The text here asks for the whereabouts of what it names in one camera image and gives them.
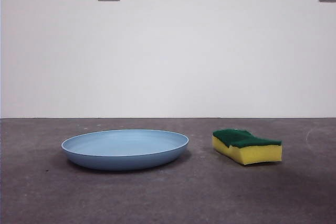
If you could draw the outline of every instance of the light blue plastic plate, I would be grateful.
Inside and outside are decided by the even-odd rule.
[[[158,130],[93,132],[65,140],[61,147],[72,162],[99,170],[133,170],[175,160],[186,149],[185,135]]]

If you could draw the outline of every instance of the wall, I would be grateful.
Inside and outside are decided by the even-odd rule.
[[[336,3],[2,0],[2,117],[336,116]]]

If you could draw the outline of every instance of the scrub sponge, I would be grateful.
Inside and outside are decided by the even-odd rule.
[[[212,145],[220,153],[243,164],[281,161],[281,141],[253,136],[248,131],[225,129],[214,131]]]

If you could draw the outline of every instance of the blue plate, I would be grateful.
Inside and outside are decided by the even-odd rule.
[[[114,130],[74,136],[62,143],[72,162],[99,170],[134,170],[175,160],[188,138],[158,130]]]

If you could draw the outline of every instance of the gray floor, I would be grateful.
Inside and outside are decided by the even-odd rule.
[[[211,147],[233,127],[283,142],[283,162],[241,166]],[[100,172],[67,161],[82,133],[161,129],[190,138],[176,161]],[[2,223],[336,223],[336,119],[4,119]]]

